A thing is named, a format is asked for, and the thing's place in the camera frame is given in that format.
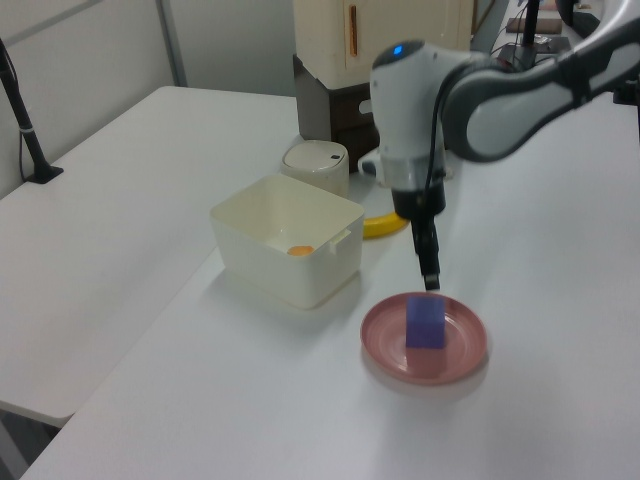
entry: pink plate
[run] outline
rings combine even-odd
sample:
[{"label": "pink plate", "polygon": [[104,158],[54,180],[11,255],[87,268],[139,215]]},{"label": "pink plate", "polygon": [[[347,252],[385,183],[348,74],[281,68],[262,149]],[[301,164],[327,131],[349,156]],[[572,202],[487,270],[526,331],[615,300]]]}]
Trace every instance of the pink plate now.
[{"label": "pink plate", "polygon": [[[444,298],[443,349],[406,348],[406,303],[410,296]],[[400,380],[437,385],[458,380],[478,366],[487,351],[487,334],[478,316],[463,304],[436,293],[394,295],[364,317],[360,338],[367,353]]]}]

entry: white table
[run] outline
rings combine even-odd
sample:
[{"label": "white table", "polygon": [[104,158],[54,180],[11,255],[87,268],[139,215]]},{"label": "white table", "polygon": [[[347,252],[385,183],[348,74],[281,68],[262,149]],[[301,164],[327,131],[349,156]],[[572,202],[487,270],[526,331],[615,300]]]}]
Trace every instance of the white table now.
[{"label": "white table", "polygon": [[212,251],[209,209],[297,131],[291,98],[163,88],[0,201],[0,409],[62,426]]},{"label": "white table", "polygon": [[24,479],[635,478],[637,129],[606,95],[504,161],[453,162],[443,292],[490,339],[466,380],[404,384],[361,349],[369,308],[421,289],[408,229],[309,312],[214,250]]}]

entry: orange object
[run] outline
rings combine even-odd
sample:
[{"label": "orange object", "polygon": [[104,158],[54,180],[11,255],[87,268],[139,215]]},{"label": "orange object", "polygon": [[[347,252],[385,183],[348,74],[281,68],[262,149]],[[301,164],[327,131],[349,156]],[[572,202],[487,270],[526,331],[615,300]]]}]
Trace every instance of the orange object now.
[{"label": "orange object", "polygon": [[291,247],[287,250],[289,255],[293,255],[294,257],[304,257],[305,255],[309,255],[313,253],[315,248],[310,245],[296,245],[295,247]]}]

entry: black pole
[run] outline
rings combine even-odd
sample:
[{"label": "black pole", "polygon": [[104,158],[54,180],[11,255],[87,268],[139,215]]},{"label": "black pole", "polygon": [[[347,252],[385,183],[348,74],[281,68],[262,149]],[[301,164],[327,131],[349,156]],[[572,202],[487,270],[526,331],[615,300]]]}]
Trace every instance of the black pole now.
[{"label": "black pole", "polygon": [[540,10],[540,0],[529,0],[527,5],[527,17],[524,21],[524,36],[522,45],[526,47],[533,46],[533,40],[536,34],[536,24],[538,23],[538,10]]},{"label": "black pole", "polygon": [[40,184],[47,183],[52,178],[60,175],[63,170],[59,167],[52,167],[44,158],[38,137],[36,137],[36,133],[33,131],[31,119],[22,101],[22,96],[18,89],[18,82],[13,75],[8,53],[4,43],[2,43],[2,39],[0,39],[0,78],[2,79],[4,90],[7,92],[13,113],[16,116],[16,120],[18,120],[20,132],[24,137],[24,141],[33,159],[33,175],[27,177],[26,181]]}]

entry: wooden handle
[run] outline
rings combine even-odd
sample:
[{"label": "wooden handle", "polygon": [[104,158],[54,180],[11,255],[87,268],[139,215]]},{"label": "wooden handle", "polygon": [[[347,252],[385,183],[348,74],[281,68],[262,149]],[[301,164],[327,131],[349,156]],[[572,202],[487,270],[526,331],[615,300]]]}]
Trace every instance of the wooden handle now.
[{"label": "wooden handle", "polygon": [[358,23],[356,19],[356,6],[349,5],[349,46],[351,56],[358,56]]}]

